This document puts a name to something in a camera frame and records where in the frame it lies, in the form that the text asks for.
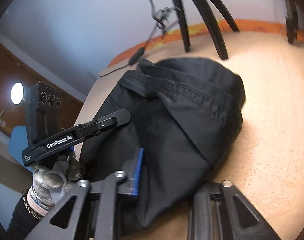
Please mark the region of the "left gloved hand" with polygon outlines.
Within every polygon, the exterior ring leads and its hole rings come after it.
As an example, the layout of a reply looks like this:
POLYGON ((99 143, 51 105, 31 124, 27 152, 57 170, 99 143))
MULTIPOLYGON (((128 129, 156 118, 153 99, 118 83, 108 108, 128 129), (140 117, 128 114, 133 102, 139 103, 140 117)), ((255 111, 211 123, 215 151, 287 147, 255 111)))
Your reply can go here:
POLYGON ((29 211, 43 218, 84 174, 84 166, 71 156, 57 161, 51 169, 36 166, 32 173, 32 186, 25 197, 29 211))

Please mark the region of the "left forearm black sleeve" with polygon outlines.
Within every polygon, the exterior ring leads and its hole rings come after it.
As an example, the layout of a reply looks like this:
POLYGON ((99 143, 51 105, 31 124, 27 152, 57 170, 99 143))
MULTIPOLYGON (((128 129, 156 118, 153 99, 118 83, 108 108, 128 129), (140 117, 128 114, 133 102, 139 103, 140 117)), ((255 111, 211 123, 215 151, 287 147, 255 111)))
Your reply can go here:
POLYGON ((27 201, 28 190, 16 204, 7 232, 7 239, 25 239, 32 229, 43 219, 39 213, 33 210, 27 201))

